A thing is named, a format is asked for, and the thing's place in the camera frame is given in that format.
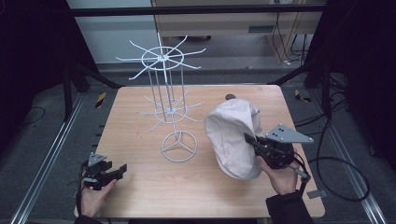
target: white wire rack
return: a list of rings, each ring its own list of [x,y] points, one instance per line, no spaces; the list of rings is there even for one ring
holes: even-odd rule
[[[191,107],[201,105],[186,105],[186,95],[189,90],[184,89],[184,71],[183,66],[192,68],[192,69],[200,69],[201,67],[191,66],[189,64],[184,63],[184,58],[186,55],[199,54],[205,51],[202,49],[200,51],[183,53],[178,47],[183,44],[187,39],[187,36],[184,37],[180,43],[178,43],[175,47],[164,47],[161,41],[161,37],[158,34],[159,47],[155,47],[152,49],[144,49],[134,42],[130,41],[130,43],[145,51],[142,54],[140,59],[122,59],[117,58],[123,62],[132,62],[132,61],[140,61],[144,65],[144,69],[142,69],[138,74],[134,77],[129,78],[130,80],[138,78],[145,71],[148,72],[151,91],[152,91],[152,99],[145,96],[146,99],[153,103],[154,111],[153,112],[137,112],[142,115],[154,115],[158,120],[157,124],[155,124],[149,132],[154,131],[161,123],[167,123],[173,125],[173,131],[169,133],[163,139],[162,144],[162,153],[166,159],[169,161],[182,162],[191,159],[198,148],[198,143],[194,135],[189,132],[181,131],[177,129],[177,122],[182,121],[183,119],[190,119],[195,122],[200,120],[192,119],[187,116],[188,110]],[[172,80],[172,69],[180,67],[180,78],[181,78],[181,95],[176,97],[174,91],[174,85]],[[153,82],[151,72],[155,74],[155,82]],[[163,73],[163,83],[161,85],[159,73]],[[175,159],[170,151],[173,150],[183,150],[187,152],[187,156],[180,159],[177,157]]]

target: black cable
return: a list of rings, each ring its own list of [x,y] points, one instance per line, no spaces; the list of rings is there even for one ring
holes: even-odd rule
[[[298,158],[300,158],[300,160],[301,160],[301,162],[302,162],[303,166],[305,167],[305,161],[303,160],[303,157],[302,157],[302,156],[300,156],[300,154],[298,154],[297,152],[294,152],[294,154],[296,154],[296,156],[297,156]]]
[[[304,35],[303,51],[301,53],[300,65],[303,65],[305,63],[305,44],[306,44],[306,40],[307,40],[307,35]]]
[[[289,57],[288,53],[286,52],[285,42],[283,42],[282,34],[280,33],[280,29],[279,29],[279,12],[276,15],[276,27],[274,27],[274,29],[275,28],[277,29],[277,33],[279,34],[280,42],[282,43],[283,53],[285,53],[285,56],[289,59],[289,63],[299,60],[299,59],[291,59]]]
[[[342,100],[341,102],[340,102],[340,104],[339,105],[345,105],[345,104],[347,104],[347,100]],[[342,109],[343,107],[340,107],[340,108],[337,108],[337,109],[333,109],[332,110],[332,112],[337,112],[338,110],[340,110],[340,109]]]
[[[29,125],[29,124],[36,123],[39,120],[41,120],[44,117],[44,115],[46,115],[46,110],[43,107],[41,107],[41,106],[33,106],[32,109],[41,109],[43,111],[43,114],[38,119],[35,119],[35,120],[27,122],[27,123],[23,123],[21,125]]]
[[[294,35],[293,41],[291,42],[291,46],[290,46],[290,52],[291,52],[292,55],[298,57],[298,56],[301,56],[301,54],[295,54],[294,52],[295,51],[300,52],[300,50],[293,49],[293,46],[294,46],[294,43],[296,42],[296,39],[297,39],[297,35]]]
[[[338,80],[335,77],[330,76],[330,81],[337,85],[338,88],[341,90],[345,90],[347,88],[347,86],[342,81]]]
[[[274,30],[273,30],[273,32],[272,32],[271,39],[272,39],[272,42],[273,42],[273,45],[274,45],[274,49],[276,50],[277,57],[278,57],[279,60],[282,62],[282,58],[280,57],[279,51],[277,50],[277,47],[276,47],[276,45],[275,45],[275,40],[274,40],[274,37],[275,37],[275,30],[276,30],[278,21],[279,21],[279,12],[277,12],[277,14],[276,14],[276,23],[275,23],[275,26],[274,26]]]
[[[341,100],[340,102],[338,102],[338,103],[336,103],[335,105],[333,105],[333,106],[332,106],[332,112],[335,112],[336,110],[334,111],[334,109],[335,109],[337,106],[339,106],[340,104],[343,104],[343,103],[345,103],[345,102],[346,102],[346,100]],[[307,125],[307,124],[310,124],[310,123],[315,122],[316,120],[322,118],[323,116],[325,116],[324,113],[322,113],[322,114],[320,114],[320,115],[316,115],[316,116],[314,116],[314,117],[312,117],[312,118],[302,119],[302,120],[299,120],[299,121],[295,121],[295,122],[294,122],[294,124],[295,124],[294,126],[295,126],[296,128],[305,126],[305,125]]]
[[[77,207],[77,211],[78,211],[79,215],[81,215],[81,196],[82,196],[81,194],[82,194],[82,191],[85,188],[85,185],[83,185],[83,187],[81,187],[81,180],[84,177],[83,176],[84,168],[87,167],[87,165],[88,165],[88,160],[84,161],[81,164],[81,166],[79,167],[79,174],[78,174],[79,181],[77,182],[77,184],[78,184],[78,192],[77,192],[77,197],[76,197],[76,207]]]
[[[344,79],[344,83],[345,83],[345,85],[347,87],[347,76],[345,74],[343,74],[343,79]]]
[[[343,94],[343,95],[345,95],[345,92],[344,92],[344,91],[336,91],[336,92],[333,92],[332,95],[330,95],[330,98],[333,98],[334,95],[337,95],[337,94]]]
[[[319,156],[320,150],[321,150],[321,144],[322,144],[322,142],[323,142],[324,134],[326,133],[326,130],[329,128],[331,121],[332,121],[332,119],[328,119],[328,120],[326,121],[326,124],[325,124],[325,126],[324,126],[324,128],[323,128],[322,134],[320,135],[319,145],[318,145],[318,151],[317,151],[317,156],[316,156],[316,158],[313,159],[313,160],[308,161],[308,163],[310,163],[310,162],[312,162],[312,161],[316,161],[316,162],[317,162],[318,178],[319,178],[320,182],[323,184],[323,186],[324,186],[329,192],[331,192],[331,193],[334,194],[335,196],[337,196],[337,197],[339,197],[339,198],[341,198],[341,199],[343,199],[343,200],[345,200],[345,201],[349,201],[349,202],[353,202],[353,203],[361,202],[361,201],[363,201],[364,199],[366,199],[366,198],[369,196],[369,194],[370,194],[370,184],[369,184],[368,179],[366,178],[366,176],[363,175],[362,172],[361,172],[356,166],[354,166],[353,164],[351,164],[351,163],[348,162],[348,161],[344,161],[344,160],[341,160],[341,159],[335,158],[335,157],[320,157],[320,156]],[[361,175],[361,176],[363,177],[363,179],[364,179],[364,182],[365,182],[365,184],[366,184],[366,189],[367,189],[366,192],[365,192],[365,194],[364,194],[361,198],[352,199],[352,198],[344,197],[344,196],[340,195],[339,193],[335,192],[333,189],[331,189],[331,188],[324,182],[323,177],[322,177],[322,175],[321,175],[321,172],[320,172],[320,169],[319,169],[319,161],[320,161],[320,160],[340,161],[340,162],[345,163],[345,164],[349,165],[350,167],[352,167],[352,168],[353,168],[355,171],[357,171],[357,172],[359,173],[359,175]]]
[[[329,192],[331,192],[332,194],[334,194],[335,196],[337,196],[337,197],[339,197],[339,198],[341,198],[341,199],[343,199],[343,200],[350,201],[350,202],[353,202],[353,203],[359,203],[359,202],[365,200],[365,199],[370,195],[371,188],[370,188],[369,180],[368,180],[367,177],[358,169],[358,167],[356,167],[355,165],[353,165],[352,163],[350,163],[350,162],[348,162],[348,161],[344,161],[344,160],[341,160],[341,159],[335,158],[335,157],[319,157],[319,158],[315,158],[315,159],[309,161],[309,163],[312,162],[312,161],[316,161],[317,164],[318,164],[319,161],[323,161],[323,160],[339,161],[339,162],[341,162],[341,163],[344,163],[344,164],[350,166],[350,167],[353,168],[361,177],[363,177],[364,183],[365,183],[365,185],[366,185],[366,192],[364,193],[364,195],[363,195],[361,198],[352,199],[352,198],[347,198],[347,197],[345,197],[345,196],[342,196],[342,195],[340,195],[339,193],[335,192],[333,189],[329,188],[329,186],[328,186],[328,185],[323,181],[323,179],[321,179],[321,177],[320,177],[321,183],[323,184],[323,186],[324,186]]]
[[[320,133],[322,133],[322,132],[317,132],[317,133],[305,133],[305,135],[315,135],[315,134],[320,134]]]

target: wooden table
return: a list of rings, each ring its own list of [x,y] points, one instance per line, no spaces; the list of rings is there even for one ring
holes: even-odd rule
[[[282,91],[278,86],[186,86],[188,117],[177,123],[177,129],[192,133],[198,142],[196,154],[185,162],[172,162],[162,154],[162,143],[173,131],[173,125],[161,123],[153,115],[151,87],[124,87],[117,94],[108,117],[97,154],[113,161],[113,168],[124,163],[128,171],[110,192],[101,217],[142,218],[212,218],[269,217],[265,199],[276,193],[265,173],[254,180],[239,180],[226,175],[218,165],[215,152],[205,134],[205,116],[225,101],[228,93],[249,100],[262,115],[266,133],[278,123],[294,128]],[[181,88],[175,87],[180,95]],[[305,158],[300,144],[294,145]],[[316,189],[313,179],[306,191]],[[324,215],[320,198],[304,201],[312,217]]]

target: white cloth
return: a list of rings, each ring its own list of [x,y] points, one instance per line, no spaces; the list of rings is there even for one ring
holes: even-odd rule
[[[205,130],[224,173],[237,179],[254,179],[262,173],[244,136],[262,136],[260,110],[249,101],[231,99],[217,106],[207,115]]]

